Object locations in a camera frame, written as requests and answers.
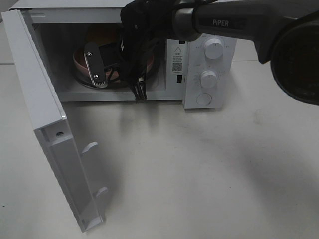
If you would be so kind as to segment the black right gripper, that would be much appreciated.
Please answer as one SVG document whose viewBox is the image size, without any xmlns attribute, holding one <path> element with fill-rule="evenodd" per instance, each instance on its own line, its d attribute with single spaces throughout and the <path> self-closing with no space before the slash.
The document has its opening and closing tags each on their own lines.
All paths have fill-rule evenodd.
<svg viewBox="0 0 319 239">
<path fill-rule="evenodd" d="M 147 66 L 157 43 L 163 39 L 177 40 L 172 26 L 173 9 L 178 0 L 135 0 L 121 9 L 123 29 L 119 51 L 123 60 L 121 79 L 136 82 Z M 136 102 L 147 100 L 145 82 L 130 84 Z"/>
</svg>

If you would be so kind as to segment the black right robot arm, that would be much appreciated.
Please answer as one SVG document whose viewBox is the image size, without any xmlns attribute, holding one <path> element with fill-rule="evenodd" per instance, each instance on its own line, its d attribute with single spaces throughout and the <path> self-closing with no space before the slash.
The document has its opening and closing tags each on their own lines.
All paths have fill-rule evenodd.
<svg viewBox="0 0 319 239">
<path fill-rule="evenodd" d="M 202 34 L 249 40 L 288 96 L 319 103 L 319 3 L 316 0 L 135 0 L 121 9 L 124 57 L 137 62 L 157 38 Z"/>
</svg>

